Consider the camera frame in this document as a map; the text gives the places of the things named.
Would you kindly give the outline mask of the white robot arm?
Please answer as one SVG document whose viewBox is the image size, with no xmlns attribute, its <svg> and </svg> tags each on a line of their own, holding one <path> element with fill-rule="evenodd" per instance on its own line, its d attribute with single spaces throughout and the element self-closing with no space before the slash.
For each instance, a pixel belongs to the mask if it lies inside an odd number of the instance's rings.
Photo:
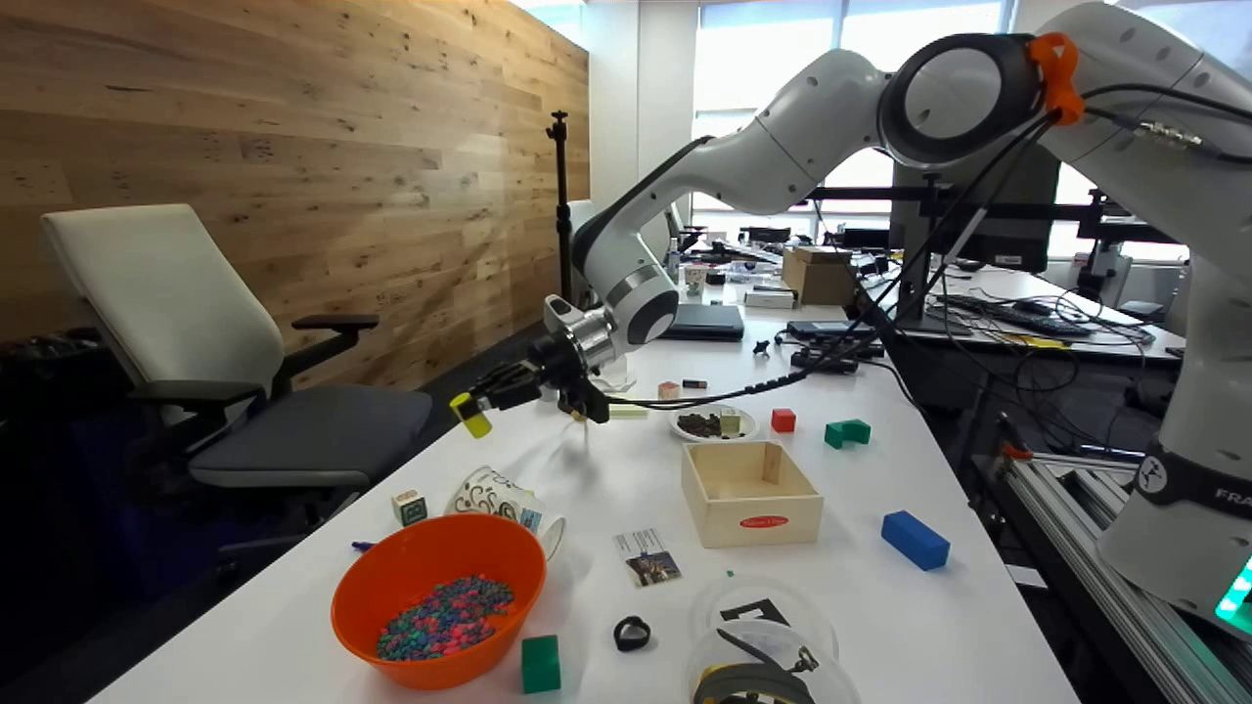
<svg viewBox="0 0 1252 704">
<path fill-rule="evenodd" d="M 851 51 L 803 66 L 727 135 L 697 135 L 571 236 L 585 310 L 550 296 L 546 335 L 451 397 L 464 426 L 492 407 L 554 394 L 603 418 L 590 375 L 650 341 L 678 291 L 641 228 L 698 190 L 773 215 L 847 158 L 903 169 L 980 159 L 1038 145 L 1120 207 L 1191 253 L 1180 375 L 1146 450 L 1129 503 L 1099 559 L 1135 585 L 1229 631 L 1247 631 L 1252 589 L 1252 85 L 1180 36 L 1113 2 L 1078 2 L 1032 36 L 945 36 L 880 72 Z"/>
</svg>

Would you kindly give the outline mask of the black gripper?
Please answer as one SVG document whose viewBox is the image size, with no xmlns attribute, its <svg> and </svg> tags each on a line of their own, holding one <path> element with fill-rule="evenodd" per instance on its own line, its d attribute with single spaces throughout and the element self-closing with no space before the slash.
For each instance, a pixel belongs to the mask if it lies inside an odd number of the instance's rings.
<svg viewBox="0 0 1252 704">
<path fill-rule="evenodd" d="M 479 387 L 451 394 L 453 413 L 507 409 L 550 394 L 564 413 L 607 422 L 608 397 L 590 375 L 619 357 L 607 310 L 580 310 L 558 293 L 542 296 L 542 332 L 507 362 L 488 370 Z"/>
</svg>

